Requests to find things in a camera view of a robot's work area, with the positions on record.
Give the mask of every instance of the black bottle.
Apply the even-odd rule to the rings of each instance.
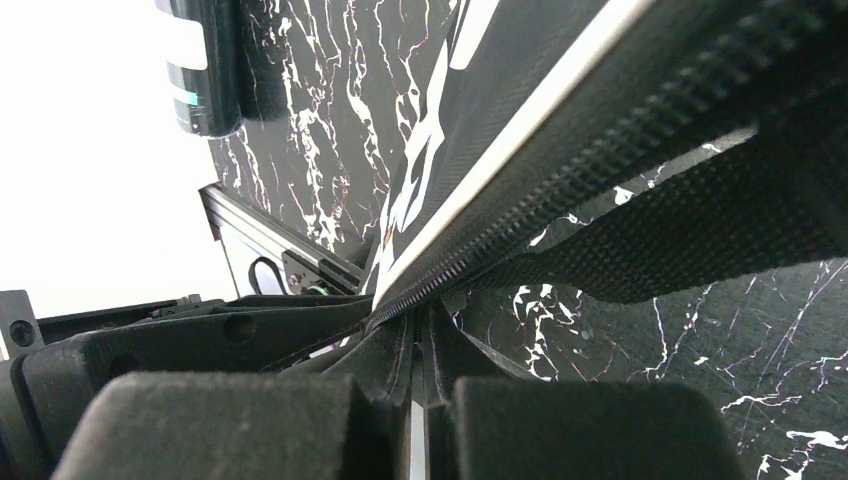
[[[237,0],[155,0],[180,127],[223,137],[241,125]]]

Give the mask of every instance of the screw hole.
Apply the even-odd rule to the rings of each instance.
[[[109,378],[117,378],[121,375],[138,370],[138,359],[129,353],[118,355],[109,364]]]
[[[249,315],[230,315],[224,320],[224,335],[233,343],[244,343],[256,335],[256,321]]]
[[[19,347],[26,348],[35,343],[35,329],[24,320],[17,320],[9,325],[9,336]]]

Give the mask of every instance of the black marble surface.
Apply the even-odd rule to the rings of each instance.
[[[451,3],[242,1],[249,118],[210,141],[224,187],[364,263]]]
[[[210,142],[225,188],[361,262],[421,116],[455,2],[242,2],[251,118]],[[750,135],[705,145],[554,222],[554,245]],[[566,285],[467,292],[455,320],[546,380],[674,381],[723,414],[749,478],[844,478],[848,260],[749,275],[634,305]]]

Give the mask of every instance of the teal stripe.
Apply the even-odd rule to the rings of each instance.
[[[173,87],[173,95],[177,100],[187,104],[197,106],[197,94],[194,92],[189,92],[188,90],[183,90],[182,88],[171,85]]]

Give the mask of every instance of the white wall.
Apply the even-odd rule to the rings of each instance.
[[[233,298],[175,126],[152,0],[13,1],[0,15],[0,290],[37,317]]]

